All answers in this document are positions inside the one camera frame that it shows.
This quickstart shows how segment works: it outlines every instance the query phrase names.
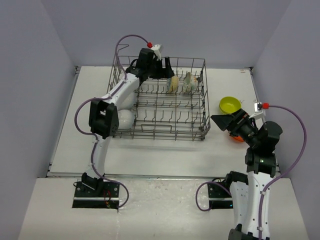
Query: white floor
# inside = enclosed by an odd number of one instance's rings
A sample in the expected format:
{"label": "white floor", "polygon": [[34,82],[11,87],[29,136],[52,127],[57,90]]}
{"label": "white floor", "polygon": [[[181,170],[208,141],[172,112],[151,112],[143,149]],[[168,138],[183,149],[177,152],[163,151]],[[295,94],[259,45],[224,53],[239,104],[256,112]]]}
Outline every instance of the white floor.
{"label": "white floor", "polygon": [[[111,67],[81,68],[67,117],[52,162],[51,176],[80,176],[87,168],[92,138],[74,126],[74,114],[86,99],[101,97],[107,91]],[[249,70],[207,69],[210,115],[220,114],[219,102],[233,96],[249,114],[257,101]],[[79,125],[88,126],[89,104],[79,114]],[[234,142],[211,121],[204,141],[112,139],[106,156],[109,175],[224,177],[231,170],[246,172],[247,145]]]}
{"label": "white floor", "polygon": [[[72,209],[74,179],[38,179],[19,240],[227,240],[232,209],[201,212],[195,192],[204,180],[118,179],[130,191],[127,205],[113,209]],[[125,191],[120,188],[120,199]],[[199,202],[208,207],[203,187]],[[290,179],[271,188],[272,240],[308,240]]]}

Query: orange bowl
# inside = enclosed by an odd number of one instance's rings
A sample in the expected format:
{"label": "orange bowl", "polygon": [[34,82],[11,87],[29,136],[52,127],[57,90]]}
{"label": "orange bowl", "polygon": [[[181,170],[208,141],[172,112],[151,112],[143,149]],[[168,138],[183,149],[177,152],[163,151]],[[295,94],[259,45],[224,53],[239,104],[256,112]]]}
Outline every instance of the orange bowl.
{"label": "orange bowl", "polygon": [[236,141],[237,143],[243,143],[244,140],[242,137],[240,136],[230,136],[234,141]]}

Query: wire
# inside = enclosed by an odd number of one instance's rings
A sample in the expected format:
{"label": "wire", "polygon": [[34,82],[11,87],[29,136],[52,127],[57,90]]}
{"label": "wire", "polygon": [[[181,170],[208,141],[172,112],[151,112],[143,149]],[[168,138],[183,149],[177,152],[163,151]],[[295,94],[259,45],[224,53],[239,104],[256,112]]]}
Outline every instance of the wire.
{"label": "wire", "polygon": [[216,181],[206,181],[204,183],[202,183],[196,190],[195,192],[195,204],[196,206],[198,207],[198,209],[202,212],[207,212],[207,211],[210,211],[211,210],[211,207],[207,208],[207,209],[203,209],[199,206],[199,203],[198,203],[198,194],[199,194],[199,190],[200,188],[205,185],[205,184],[214,184],[214,185],[217,185],[219,186],[220,188],[222,188],[223,190],[225,190],[230,196],[231,196],[231,193],[228,191],[228,189],[226,189],[224,186],[222,186],[221,184],[217,183]]}
{"label": "wire", "polygon": [[107,206],[107,208],[109,208],[110,207],[109,202],[111,200],[111,192],[108,189],[107,189],[107,192],[109,195],[109,200],[108,201],[106,200],[106,191],[105,190],[103,190],[103,199],[104,199],[105,205]]}
{"label": "wire", "polygon": [[251,124],[255,127],[255,128],[257,128],[257,124],[256,124],[256,119],[255,118],[250,118],[251,119]]}
{"label": "wire", "polygon": [[146,43],[148,43],[148,41],[147,41],[143,36],[136,35],[136,34],[125,35],[125,36],[123,36],[122,38],[120,38],[119,41],[116,43],[114,55],[115,55],[115,57],[116,57],[116,60],[117,60],[117,62],[118,62],[118,64],[119,64],[120,68],[121,68],[122,71],[124,72],[124,79],[127,79],[127,73],[126,73],[126,71],[125,71],[124,66],[120,63],[120,59],[119,59],[119,56],[118,56],[118,46],[119,46],[120,42],[121,42],[123,39],[126,39],[126,38],[128,38],[128,37],[140,38],[140,39],[142,39],[143,41],[145,41]]}
{"label": "wire", "polygon": [[[140,38],[140,39],[144,40],[146,43],[148,43],[148,41],[147,41],[145,38],[143,38],[142,36],[136,35],[136,34],[125,35],[125,36],[123,36],[122,38],[120,38],[120,40],[116,43],[115,53],[114,53],[114,54],[115,54],[115,57],[116,57],[116,60],[117,60],[118,64],[120,65],[120,68],[121,68],[122,71],[124,72],[124,79],[127,79],[127,73],[126,73],[123,65],[120,63],[119,56],[118,56],[118,46],[119,46],[120,42],[121,42],[123,39],[128,38],[128,37],[137,37],[137,38]],[[105,100],[111,99],[112,96],[119,91],[119,89],[123,86],[123,84],[124,84],[124,82],[122,82],[122,83],[120,84],[120,86],[117,87],[117,89],[111,94],[111,96],[108,96],[108,97],[106,97],[106,98],[93,97],[93,98],[90,98],[90,99],[84,101],[84,102],[78,107],[78,109],[76,110],[75,115],[74,115],[74,125],[75,125],[76,129],[77,129],[80,133],[82,133],[83,135],[94,136],[94,137],[95,137],[95,140],[96,140],[96,141],[95,141],[95,143],[94,143],[94,145],[93,145],[92,152],[91,152],[91,156],[90,156],[91,166],[92,166],[92,169],[93,169],[93,171],[95,172],[95,174],[96,174],[99,178],[104,179],[104,180],[106,180],[106,181],[108,181],[108,182],[115,183],[115,184],[119,184],[119,185],[122,186],[122,187],[124,188],[124,190],[126,191],[126,194],[127,194],[126,200],[124,201],[123,204],[119,205],[118,208],[123,207],[123,206],[128,202],[129,196],[130,196],[130,195],[129,195],[129,191],[128,191],[127,187],[126,187],[123,183],[121,183],[121,182],[119,182],[119,181],[111,180],[111,179],[109,179],[109,178],[101,175],[101,174],[97,171],[97,169],[96,169],[96,167],[95,167],[95,164],[94,164],[94,154],[95,154],[95,150],[96,150],[96,147],[97,147],[97,144],[98,144],[98,136],[97,136],[95,133],[86,132],[86,131],[83,131],[82,129],[80,129],[80,127],[79,127],[79,125],[78,125],[78,115],[79,115],[80,110],[81,110],[81,109],[84,107],[84,105],[86,105],[87,103],[90,103],[90,102],[92,102],[92,101],[105,101]]]}
{"label": "wire", "polygon": [[[284,106],[278,106],[278,105],[270,105],[270,108],[277,108],[277,109],[283,109],[288,111],[289,113],[293,114],[299,121],[299,123],[301,124],[302,130],[303,130],[303,144],[302,144],[302,148],[301,151],[298,155],[298,157],[296,158],[296,160],[294,161],[294,163],[280,176],[276,177],[275,179],[273,179],[272,181],[270,181],[267,185],[265,185],[264,189],[262,190],[263,192],[266,192],[267,189],[274,184],[276,181],[278,181],[279,179],[285,177],[286,175],[288,175],[292,169],[294,169],[294,167],[298,164],[298,162],[300,161],[302,155],[304,154],[304,151],[306,149],[306,144],[307,144],[307,129],[306,126],[304,124],[304,122],[302,121],[302,119],[291,109],[284,107]],[[259,229],[262,227],[262,211],[263,211],[263,204],[264,204],[264,198],[265,195],[261,194],[260,197],[260,203],[259,203],[259,216],[258,216],[258,226]],[[262,231],[259,230],[259,240],[262,240]]]}

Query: metal wire basket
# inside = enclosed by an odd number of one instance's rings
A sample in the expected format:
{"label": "metal wire basket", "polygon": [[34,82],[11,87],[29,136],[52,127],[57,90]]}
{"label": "metal wire basket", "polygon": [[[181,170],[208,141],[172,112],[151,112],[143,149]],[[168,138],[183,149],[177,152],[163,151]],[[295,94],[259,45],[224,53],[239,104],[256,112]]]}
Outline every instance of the metal wire basket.
{"label": "metal wire basket", "polygon": [[[137,58],[119,56],[124,68]],[[115,137],[192,141],[205,139],[210,129],[206,61],[203,58],[170,57],[170,63],[179,78],[177,90],[167,93],[167,79],[146,80],[135,91],[137,102],[130,109],[134,113],[133,126],[130,129],[118,129]],[[187,72],[198,80],[196,89],[188,94],[183,93]],[[108,92],[119,82],[122,74],[114,58]]]}

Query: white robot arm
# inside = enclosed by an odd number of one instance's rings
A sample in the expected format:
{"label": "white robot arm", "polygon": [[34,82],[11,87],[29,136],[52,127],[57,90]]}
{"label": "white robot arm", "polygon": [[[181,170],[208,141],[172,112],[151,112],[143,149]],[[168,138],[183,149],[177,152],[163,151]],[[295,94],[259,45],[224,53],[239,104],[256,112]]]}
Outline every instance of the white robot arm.
{"label": "white robot arm", "polygon": [[[247,174],[230,172],[221,185],[230,191],[233,201],[235,228],[228,240],[270,240],[268,209],[270,188],[265,186],[276,176],[275,146],[282,128],[273,121],[266,121],[260,129],[253,119],[264,116],[261,103],[257,103],[258,114],[249,116],[243,109],[229,115],[213,115],[211,119],[231,136],[240,136],[249,145],[245,155]],[[262,212],[259,212],[261,195],[264,195]],[[262,216],[261,227],[259,215]]]}
{"label": "white robot arm", "polygon": [[164,57],[163,67],[161,50],[161,44],[142,48],[138,59],[125,70],[124,76],[114,88],[101,98],[91,101],[89,126],[91,133],[96,135],[93,142],[95,149],[92,151],[88,169],[82,174],[81,183],[91,189],[92,195],[97,195],[96,192],[101,189],[99,184],[102,181],[101,176],[105,174],[108,146],[119,127],[117,106],[148,78],[168,79],[175,75],[169,57]]}
{"label": "white robot arm", "polygon": [[[113,104],[114,106],[118,107],[129,96],[129,94],[131,94],[134,90],[136,90],[139,87],[139,85],[139,78],[132,73],[128,73],[126,75],[126,79],[125,76],[123,76],[122,79],[118,82],[118,84],[110,92],[108,92],[101,98],[106,99],[104,100],[105,103],[109,105]],[[108,146],[112,138],[112,135],[107,136],[106,138],[104,138],[102,135],[97,135],[97,146],[93,153],[93,164],[98,173],[100,173],[101,175],[105,174],[105,159],[107,155]],[[86,175],[92,179],[100,178],[93,170],[91,162],[88,166],[88,169],[85,172]],[[92,188],[94,190],[93,186],[86,184],[85,181],[84,184],[87,187]]]}

